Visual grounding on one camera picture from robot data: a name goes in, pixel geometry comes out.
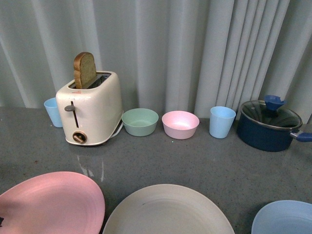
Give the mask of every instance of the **blue handle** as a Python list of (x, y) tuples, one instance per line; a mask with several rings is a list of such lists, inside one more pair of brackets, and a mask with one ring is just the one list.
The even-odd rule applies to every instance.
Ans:
[(300, 142), (311, 142), (312, 141), (312, 133), (300, 133), (297, 138), (297, 141)]

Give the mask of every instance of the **bread slice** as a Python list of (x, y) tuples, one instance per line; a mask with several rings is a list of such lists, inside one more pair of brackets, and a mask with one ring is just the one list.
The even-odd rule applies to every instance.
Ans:
[(89, 52), (81, 52), (74, 60), (74, 77), (76, 89), (86, 89), (87, 85), (97, 77), (94, 57)]

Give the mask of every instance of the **beige plate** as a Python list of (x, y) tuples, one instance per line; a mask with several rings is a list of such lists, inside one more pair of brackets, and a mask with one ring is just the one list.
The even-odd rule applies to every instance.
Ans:
[(204, 195), (179, 185), (159, 184), (125, 198), (103, 234), (234, 234), (222, 211)]

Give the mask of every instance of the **lid handle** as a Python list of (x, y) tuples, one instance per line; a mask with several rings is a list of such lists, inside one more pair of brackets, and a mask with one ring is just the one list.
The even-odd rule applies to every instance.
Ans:
[(286, 104), (286, 101), (281, 101), (281, 98), (275, 95), (264, 96), (264, 102), (266, 107), (270, 111), (277, 111), (282, 105)]

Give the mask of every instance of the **plate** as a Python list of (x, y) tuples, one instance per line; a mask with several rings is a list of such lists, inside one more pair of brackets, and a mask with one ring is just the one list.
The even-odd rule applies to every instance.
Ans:
[(152, 185), (126, 197), (103, 234), (234, 234), (222, 211), (204, 195), (173, 184)]
[(89, 177), (53, 172), (26, 180), (0, 195), (1, 233), (98, 234), (104, 197)]
[(281, 200), (261, 208), (253, 220), (252, 234), (311, 234), (312, 204)]

